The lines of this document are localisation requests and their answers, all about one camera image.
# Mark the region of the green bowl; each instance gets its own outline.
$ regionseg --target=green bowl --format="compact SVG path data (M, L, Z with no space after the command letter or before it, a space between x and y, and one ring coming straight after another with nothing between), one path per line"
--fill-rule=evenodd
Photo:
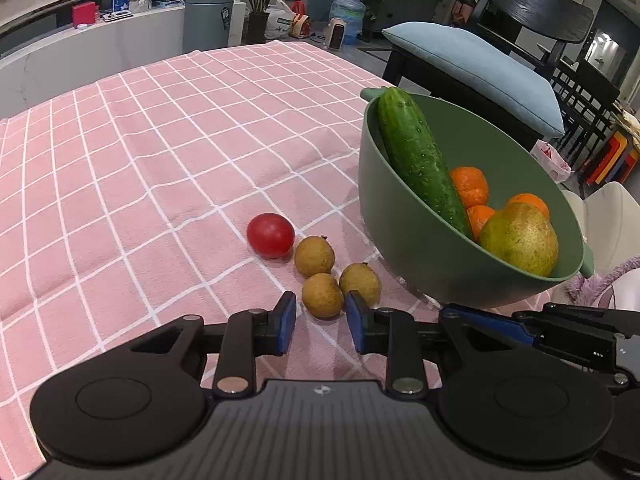
M378 129L377 97L369 101L360 143L360 211L370 238L393 271L443 303L491 308L524 300L572 277L582 265L580 227L558 186L511 137L477 115L441 99L413 94L449 169L475 166L489 182L498 210L517 193L547 204L558 235L558 262L548 278L496 258L446 223L396 175Z

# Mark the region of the purple fluffy cloth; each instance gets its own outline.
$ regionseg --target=purple fluffy cloth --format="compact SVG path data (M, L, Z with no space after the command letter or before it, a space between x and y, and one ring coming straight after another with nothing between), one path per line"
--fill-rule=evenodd
M574 301L574 304L590 306L592 305L611 283L620 276L640 267L640 256L629 258L623 264L617 266L606 276L601 276L594 272L590 278L585 278L580 273L576 274L566 285L566 292Z

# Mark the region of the red box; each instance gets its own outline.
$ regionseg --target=red box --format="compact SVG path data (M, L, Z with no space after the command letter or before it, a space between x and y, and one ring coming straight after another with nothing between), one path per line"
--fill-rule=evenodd
M95 23L95 2L85 2L71 7L71 20L75 28L81 23L93 25Z

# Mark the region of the small heater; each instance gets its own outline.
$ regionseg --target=small heater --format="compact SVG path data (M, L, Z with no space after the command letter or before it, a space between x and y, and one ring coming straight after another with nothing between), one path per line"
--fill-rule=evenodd
M324 46L329 50L340 50L344 41L344 30L347 24L340 18L332 18L324 34Z

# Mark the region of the pear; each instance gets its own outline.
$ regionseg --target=pear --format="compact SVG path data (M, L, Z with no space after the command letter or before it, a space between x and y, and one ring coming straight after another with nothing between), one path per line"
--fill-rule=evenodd
M558 236L537 207L514 202L497 211L480 231L480 245L521 270L549 276L558 260Z

